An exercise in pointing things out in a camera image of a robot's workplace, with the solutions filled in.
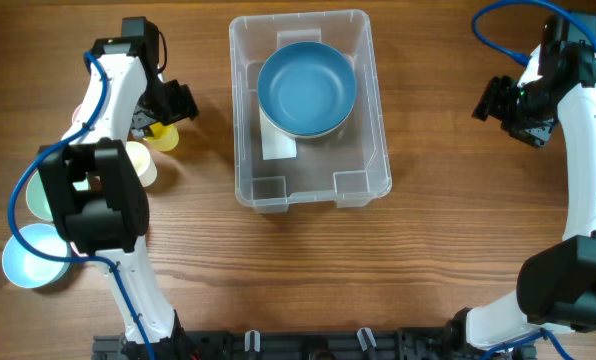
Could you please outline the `yellow plastic cup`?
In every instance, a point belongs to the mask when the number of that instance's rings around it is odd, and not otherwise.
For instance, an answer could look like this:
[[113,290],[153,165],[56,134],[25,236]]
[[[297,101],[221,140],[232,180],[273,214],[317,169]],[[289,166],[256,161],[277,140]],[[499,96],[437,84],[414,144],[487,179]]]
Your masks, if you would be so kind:
[[179,143],[179,133],[174,124],[162,125],[154,123],[149,126],[151,136],[146,136],[145,141],[154,149],[161,152],[173,150]]

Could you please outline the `pale green plastic cup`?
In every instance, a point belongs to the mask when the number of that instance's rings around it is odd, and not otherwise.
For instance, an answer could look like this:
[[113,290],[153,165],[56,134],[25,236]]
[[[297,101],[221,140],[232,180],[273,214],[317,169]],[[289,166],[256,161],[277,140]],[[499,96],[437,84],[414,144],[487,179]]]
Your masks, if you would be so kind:
[[125,149],[142,186],[152,185],[158,173],[149,149],[136,141],[128,141]]

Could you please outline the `dark blue plate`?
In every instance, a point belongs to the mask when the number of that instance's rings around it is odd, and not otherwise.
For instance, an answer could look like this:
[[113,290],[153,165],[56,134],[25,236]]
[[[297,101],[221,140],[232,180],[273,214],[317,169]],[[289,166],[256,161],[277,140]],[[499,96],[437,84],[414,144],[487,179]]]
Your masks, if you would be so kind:
[[311,41],[289,44],[263,64],[259,106],[291,133],[326,131],[352,113],[358,93],[352,65],[334,47]]

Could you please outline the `mint green bowl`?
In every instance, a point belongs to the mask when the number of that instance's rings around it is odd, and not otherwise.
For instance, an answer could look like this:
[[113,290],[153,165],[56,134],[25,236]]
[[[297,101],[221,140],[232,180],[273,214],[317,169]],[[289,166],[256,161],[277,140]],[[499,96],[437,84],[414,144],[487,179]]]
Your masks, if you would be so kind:
[[35,172],[26,186],[25,200],[30,212],[39,219],[51,222],[51,209],[39,173]]

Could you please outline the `light blue bowl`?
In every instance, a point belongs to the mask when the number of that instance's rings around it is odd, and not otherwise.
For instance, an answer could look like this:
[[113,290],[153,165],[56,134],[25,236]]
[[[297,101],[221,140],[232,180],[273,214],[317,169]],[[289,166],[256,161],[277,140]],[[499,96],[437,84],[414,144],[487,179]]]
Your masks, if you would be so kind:
[[[40,252],[57,257],[70,257],[71,247],[49,224],[36,223],[20,230],[24,239]],[[59,280],[68,270],[66,262],[55,262],[40,258],[26,250],[12,236],[2,254],[2,269],[7,279],[14,285],[33,289]]]

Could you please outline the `pink plastic cup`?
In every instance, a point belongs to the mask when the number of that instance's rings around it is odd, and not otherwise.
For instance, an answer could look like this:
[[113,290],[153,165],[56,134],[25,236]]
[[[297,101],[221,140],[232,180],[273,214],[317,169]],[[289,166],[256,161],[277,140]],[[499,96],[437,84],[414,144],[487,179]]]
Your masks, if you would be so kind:
[[81,121],[79,120],[79,113],[80,113],[81,107],[82,107],[82,104],[79,104],[73,111],[72,118],[71,118],[72,124],[81,123]]

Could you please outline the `cream white bowl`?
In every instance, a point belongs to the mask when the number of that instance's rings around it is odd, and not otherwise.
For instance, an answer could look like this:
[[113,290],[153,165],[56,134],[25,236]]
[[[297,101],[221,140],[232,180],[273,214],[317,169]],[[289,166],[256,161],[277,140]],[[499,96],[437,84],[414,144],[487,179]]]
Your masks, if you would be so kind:
[[277,124],[275,124],[271,120],[271,118],[267,115],[267,113],[263,110],[262,107],[259,107],[259,114],[260,114],[260,118],[261,118],[261,120],[260,120],[261,123],[265,123],[268,126],[270,126],[273,130],[281,133],[282,135],[285,135],[289,138],[294,138],[294,139],[315,139],[315,138],[327,136],[335,131],[341,130],[346,125],[347,120],[349,119],[349,117],[346,117],[344,120],[342,120],[336,126],[330,128],[326,131],[323,131],[323,132],[318,132],[318,133],[311,134],[311,135],[300,135],[300,134],[291,133],[286,130],[283,130],[281,127],[279,127]]

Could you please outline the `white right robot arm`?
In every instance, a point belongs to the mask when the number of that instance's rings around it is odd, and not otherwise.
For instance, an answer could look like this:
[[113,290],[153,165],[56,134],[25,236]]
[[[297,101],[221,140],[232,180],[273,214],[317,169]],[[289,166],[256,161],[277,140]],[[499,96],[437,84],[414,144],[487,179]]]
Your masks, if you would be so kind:
[[464,342],[494,352],[534,334],[596,331],[596,53],[582,41],[539,45],[519,80],[490,81],[473,115],[534,147],[561,126],[568,213],[561,242],[524,262],[514,291],[463,311]]

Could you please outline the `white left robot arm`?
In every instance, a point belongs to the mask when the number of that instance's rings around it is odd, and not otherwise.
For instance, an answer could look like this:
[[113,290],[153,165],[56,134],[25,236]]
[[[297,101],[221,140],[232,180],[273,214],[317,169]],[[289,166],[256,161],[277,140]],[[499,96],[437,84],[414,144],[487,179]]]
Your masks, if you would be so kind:
[[193,343],[147,254],[149,203],[126,151],[130,133],[198,114],[187,86],[161,81],[158,55],[157,42],[144,36],[95,41],[77,116],[36,166],[58,234],[110,279],[126,326],[123,354],[189,359]]

